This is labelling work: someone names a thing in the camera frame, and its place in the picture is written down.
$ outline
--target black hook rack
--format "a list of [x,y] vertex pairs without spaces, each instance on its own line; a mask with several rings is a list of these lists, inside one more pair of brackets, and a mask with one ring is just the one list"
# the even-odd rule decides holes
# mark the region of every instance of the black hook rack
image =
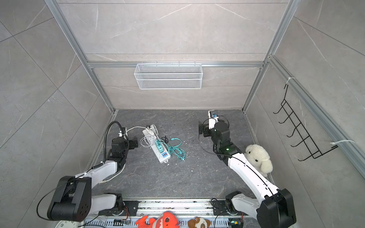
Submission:
[[[294,110],[292,109],[292,107],[289,105],[289,103],[287,102],[287,100],[285,99],[286,98],[286,96],[287,96],[287,91],[288,91],[288,85],[286,84],[285,86],[284,86],[284,89],[286,89],[286,91],[285,91],[285,95],[284,95],[284,99],[283,99],[283,101],[280,103],[280,105],[281,105],[281,108],[279,109],[279,111],[277,111],[277,112],[273,112],[274,114],[278,114],[282,109],[285,111],[285,113],[288,115],[288,117],[283,121],[283,122],[279,122],[280,124],[283,124],[283,123],[285,123],[288,119],[290,119],[290,121],[292,122],[292,124],[294,125],[294,130],[293,130],[293,133],[291,134],[291,136],[289,136],[289,135],[287,135],[287,137],[292,137],[293,135],[294,135],[294,132],[295,132],[295,130],[298,132],[298,134],[299,134],[299,136],[301,137],[301,141],[297,144],[297,145],[295,145],[295,146],[293,146],[293,145],[290,145],[291,147],[296,147],[296,146],[298,146],[298,145],[300,145],[301,143],[304,143],[305,145],[306,145],[306,148],[308,149],[308,151],[309,151],[309,153],[311,154],[310,156],[308,156],[308,157],[306,157],[306,158],[304,158],[303,160],[299,160],[298,159],[298,161],[305,161],[305,160],[307,160],[308,158],[310,158],[310,157],[312,157],[312,158],[314,158],[314,159],[316,159],[316,158],[318,158],[318,157],[320,157],[320,156],[323,156],[323,155],[325,155],[326,153],[328,153],[328,152],[330,152],[331,150],[334,150],[334,149],[336,149],[338,146],[337,145],[335,145],[335,146],[333,146],[333,147],[331,147],[331,149],[330,150],[328,150],[327,152],[321,152],[321,150],[318,148],[318,146],[317,146],[317,144],[314,142],[314,140],[312,139],[312,136],[309,134],[309,132],[307,131],[307,129],[306,129],[306,127],[303,125],[303,123],[300,121],[300,119],[298,118],[298,116],[296,115],[296,113],[294,112]],[[285,104],[287,104],[288,106],[289,106],[289,108],[290,108],[290,111],[289,112],[287,112],[286,111],[286,109],[284,108],[284,105]],[[295,117],[298,119],[298,121],[299,121],[299,124],[297,124],[297,125],[295,125],[294,124],[294,121],[292,120],[292,118],[290,117],[292,114],[294,114],[295,115]],[[306,131],[306,133],[307,133],[307,137],[305,137],[305,138],[303,138],[303,136],[302,136],[302,134],[299,132],[299,130],[298,130],[298,127],[299,126],[302,126],[303,128],[304,128],[304,130]],[[313,142],[313,144],[315,145],[315,147],[316,147],[316,152],[314,152],[314,153],[312,153],[311,152],[311,150],[309,149],[309,147],[308,147],[308,145],[307,145],[307,143],[306,143],[306,139],[310,139],[310,140],[312,140],[312,142]]]

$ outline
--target gray tile wall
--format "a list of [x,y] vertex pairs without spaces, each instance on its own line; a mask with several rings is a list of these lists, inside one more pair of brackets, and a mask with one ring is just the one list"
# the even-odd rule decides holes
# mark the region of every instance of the gray tile wall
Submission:
[[0,227],[53,227],[35,207],[86,168],[110,113],[43,0],[0,3],[0,116]]
[[[262,61],[288,1],[58,2],[90,61]],[[115,108],[240,109],[258,69],[206,68],[201,89],[163,91],[131,68],[96,72]]]
[[[303,0],[275,54],[363,151],[364,23],[364,1]],[[296,210],[305,211],[297,213],[299,225],[363,227],[365,200],[358,194],[365,191],[365,181],[342,151],[298,161],[310,155],[308,150],[303,143],[291,147],[300,142],[297,131],[287,137],[294,126],[290,121],[278,123],[287,117],[285,112],[273,114],[280,108],[284,85],[281,76],[269,68],[248,111],[258,141],[273,160],[275,183],[289,186]],[[329,150],[332,139],[290,88],[287,100],[319,149]]]
[[[365,199],[358,197],[365,191],[365,181],[343,152],[337,148],[317,158],[309,158],[304,145],[291,147],[301,141],[294,126],[283,110],[278,114],[285,94],[285,81],[270,66],[247,112],[259,143],[270,154],[273,162],[272,176],[280,188],[287,188],[294,197],[298,224],[301,227],[362,227]],[[304,124],[322,152],[328,151],[332,139],[315,120],[309,110],[289,88],[286,99],[294,112],[294,123]],[[306,137],[304,129],[299,129]],[[313,150],[314,145],[306,140]]]

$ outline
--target brown and white plush dog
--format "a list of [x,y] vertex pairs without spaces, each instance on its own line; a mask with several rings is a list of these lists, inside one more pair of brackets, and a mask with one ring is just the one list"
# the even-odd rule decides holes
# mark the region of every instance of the brown and white plush dog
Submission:
[[188,221],[189,228],[209,228],[211,222],[202,217],[196,217]]

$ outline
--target white zip tie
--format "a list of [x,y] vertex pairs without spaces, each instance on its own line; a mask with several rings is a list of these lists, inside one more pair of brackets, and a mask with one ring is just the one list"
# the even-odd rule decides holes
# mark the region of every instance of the white zip tie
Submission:
[[292,78],[291,77],[288,77],[288,80],[287,80],[286,84],[288,84],[288,82],[289,82],[290,79],[292,79]]
[[349,139],[344,139],[344,140],[340,140],[337,142],[331,142],[332,145],[336,145],[337,143],[342,143],[342,142],[352,142],[355,143],[355,141],[349,140]]

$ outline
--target power strip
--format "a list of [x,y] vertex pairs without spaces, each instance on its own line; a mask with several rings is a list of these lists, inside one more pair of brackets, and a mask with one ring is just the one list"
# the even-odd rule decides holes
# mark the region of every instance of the power strip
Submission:
[[[158,135],[155,135],[155,133],[152,131],[152,130],[147,130],[147,129],[144,129],[143,131],[143,134],[145,135],[145,136],[148,136],[148,135],[151,135],[151,136],[156,136],[156,138],[157,138],[157,140],[159,140],[160,138],[158,137]],[[160,144],[161,146],[162,146],[162,148],[163,148],[163,152],[162,153],[160,153],[160,151],[159,151],[159,149],[157,148],[157,146],[156,146],[156,143],[154,143],[152,146],[151,146],[151,148],[152,148],[152,150],[153,150],[153,152],[155,153],[155,155],[156,155],[156,157],[157,157],[157,159],[158,159],[158,161],[160,162],[160,163],[166,163],[166,162],[168,162],[169,161],[169,159],[171,158],[171,155],[169,154],[169,152],[167,151],[167,149],[165,148],[165,146],[161,143]]]

